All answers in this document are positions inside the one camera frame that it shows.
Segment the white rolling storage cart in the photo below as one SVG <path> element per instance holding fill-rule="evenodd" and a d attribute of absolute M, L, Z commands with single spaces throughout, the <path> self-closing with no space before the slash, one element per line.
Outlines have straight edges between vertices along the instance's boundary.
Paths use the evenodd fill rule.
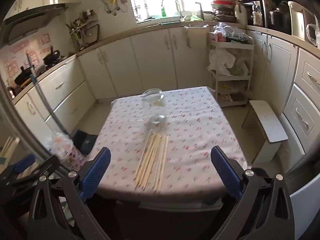
<path fill-rule="evenodd" d="M 220 22 L 208 33 L 210 87 L 221 107 L 247 104 L 254 41 L 244 30 Z"/>

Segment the cherry print tablecloth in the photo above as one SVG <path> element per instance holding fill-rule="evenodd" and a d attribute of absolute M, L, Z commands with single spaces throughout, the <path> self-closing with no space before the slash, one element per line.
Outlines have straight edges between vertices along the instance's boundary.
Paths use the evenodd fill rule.
<path fill-rule="evenodd" d="M 98 186 L 106 198 L 203 200 L 225 191 L 210 153 L 219 146 L 242 168 L 247 161 L 213 91 L 207 87 L 164 93 L 163 108 L 141 96 L 112 102 L 90 158 L 106 147 L 111 163 Z"/>

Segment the clear glass jar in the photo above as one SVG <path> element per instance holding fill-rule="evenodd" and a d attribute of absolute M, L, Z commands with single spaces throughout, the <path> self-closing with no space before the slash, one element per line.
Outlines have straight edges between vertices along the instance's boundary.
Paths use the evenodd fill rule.
<path fill-rule="evenodd" d="M 167 107 L 162 90 L 159 88 L 148 89 L 142 94 L 141 98 L 144 112 L 150 123 L 154 125 L 163 124 L 167 117 Z"/>

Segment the black wok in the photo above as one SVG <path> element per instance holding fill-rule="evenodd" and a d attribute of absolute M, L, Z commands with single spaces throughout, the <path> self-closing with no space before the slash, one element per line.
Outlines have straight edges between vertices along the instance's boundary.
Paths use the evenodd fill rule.
<path fill-rule="evenodd" d="M 44 58 L 43 58 L 43 62 L 45 65 L 52 65 L 55 62 L 57 62 L 60 58 L 60 51 L 59 50 L 54 50 L 53 46 L 50 47 L 50 53 L 47 54 Z"/>

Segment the dark blue dustpan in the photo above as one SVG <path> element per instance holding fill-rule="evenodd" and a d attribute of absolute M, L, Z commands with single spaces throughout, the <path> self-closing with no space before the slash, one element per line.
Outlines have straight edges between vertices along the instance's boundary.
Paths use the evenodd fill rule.
<path fill-rule="evenodd" d="M 98 135 L 88 134 L 82 130 L 77 130 L 73 135 L 74 146 L 83 154 L 89 155 L 95 145 Z"/>

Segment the chrome kitchen faucet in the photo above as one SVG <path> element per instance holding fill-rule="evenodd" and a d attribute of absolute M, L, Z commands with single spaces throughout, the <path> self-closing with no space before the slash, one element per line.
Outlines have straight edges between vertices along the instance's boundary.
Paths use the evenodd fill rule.
<path fill-rule="evenodd" d="M 178 0 L 161 1 L 162 18 L 178 17 L 180 22 L 185 22 L 185 16 Z"/>

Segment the small white stool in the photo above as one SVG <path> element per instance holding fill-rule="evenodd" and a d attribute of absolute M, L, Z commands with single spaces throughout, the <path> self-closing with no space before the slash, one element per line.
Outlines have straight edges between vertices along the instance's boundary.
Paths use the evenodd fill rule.
<path fill-rule="evenodd" d="M 250 119 L 254 119 L 264 138 L 264 143 L 253 158 L 252 164 L 268 163 L 274 158 L 281 144 L 287 141 L 288 136 L 278 117 L 266 101 L 249 100 L 248 104 L 249 110 L 241 127 L 249 128 L 251 126 Z"/>

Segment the range hood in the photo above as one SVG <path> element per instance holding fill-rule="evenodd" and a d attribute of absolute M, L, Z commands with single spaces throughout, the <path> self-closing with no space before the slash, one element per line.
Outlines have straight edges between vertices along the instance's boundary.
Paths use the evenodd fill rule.
<path fill-rule="evenodd" d="M 66 9 L 67 6 L 64 3 L 44 5 L 5 19 L 1 23 L 1 48 L 36 33 Z"/>

